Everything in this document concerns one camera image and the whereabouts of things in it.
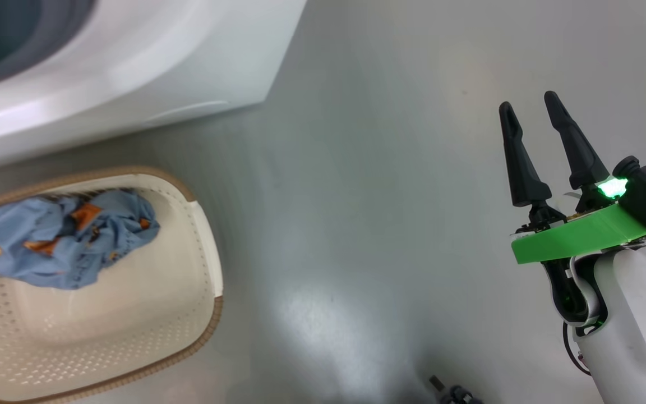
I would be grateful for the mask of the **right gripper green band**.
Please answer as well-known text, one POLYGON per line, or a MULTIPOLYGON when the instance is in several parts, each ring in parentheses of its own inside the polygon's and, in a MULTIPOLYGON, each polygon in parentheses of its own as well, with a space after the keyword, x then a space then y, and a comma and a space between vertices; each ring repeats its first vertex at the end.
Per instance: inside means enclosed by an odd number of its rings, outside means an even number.
MULTIPOLYGON (((576 269, 577 258, 618 246, 643 245, 646 228, 617 203, 626 191, 626 179, 608 178, 605 164, 556 92, 547 90, 544 100, 551 125, 564 146, 571 188, 593 186, 589 195, 599 196, 610 205, 572 215, 566 223, 554 223, 540 232, 516 233, 511 248, 518 264, 543 264, 556 310, 567 325, 593 327, 602 319, 602 298, 592 281, 576 269)), ((499 117, 512 205, 545 205, 551 189, 534 168, 523 144, 522 127, 509 102, 500 104, 499 117)))

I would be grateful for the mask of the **white front-load washing machine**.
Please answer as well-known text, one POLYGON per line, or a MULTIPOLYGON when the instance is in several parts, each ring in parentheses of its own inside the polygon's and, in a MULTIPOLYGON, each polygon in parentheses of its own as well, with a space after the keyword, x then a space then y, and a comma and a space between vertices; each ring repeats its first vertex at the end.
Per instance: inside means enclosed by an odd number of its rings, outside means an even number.
POLYGON ((97 0, 0 82, 0 166, 263 102, 307 0, 97 0))

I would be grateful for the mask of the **cream perforated laundry basket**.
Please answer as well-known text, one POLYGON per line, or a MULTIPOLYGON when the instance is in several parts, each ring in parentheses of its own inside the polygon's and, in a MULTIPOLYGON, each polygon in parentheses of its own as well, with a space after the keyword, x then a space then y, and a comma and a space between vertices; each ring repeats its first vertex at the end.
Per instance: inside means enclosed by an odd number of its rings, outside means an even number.
POLYGON ((176 177, 129 166, 57 177, 0 195, 93 196, 123 187, 152 205, 152 243, 78 291, 0 278, 0 404, 63 404, 194 355, 223 309, 218 248, 202 205, 176 177))

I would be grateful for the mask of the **blue cartoon print garment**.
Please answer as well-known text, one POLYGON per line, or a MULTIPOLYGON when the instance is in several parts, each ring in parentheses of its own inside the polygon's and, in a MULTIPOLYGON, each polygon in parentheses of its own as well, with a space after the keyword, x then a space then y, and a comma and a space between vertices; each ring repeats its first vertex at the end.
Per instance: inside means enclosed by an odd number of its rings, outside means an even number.
POLYGON ((0 276, 76 291, 159 231, 153 206, 133 189, 38 195, 0 205, 0 276))

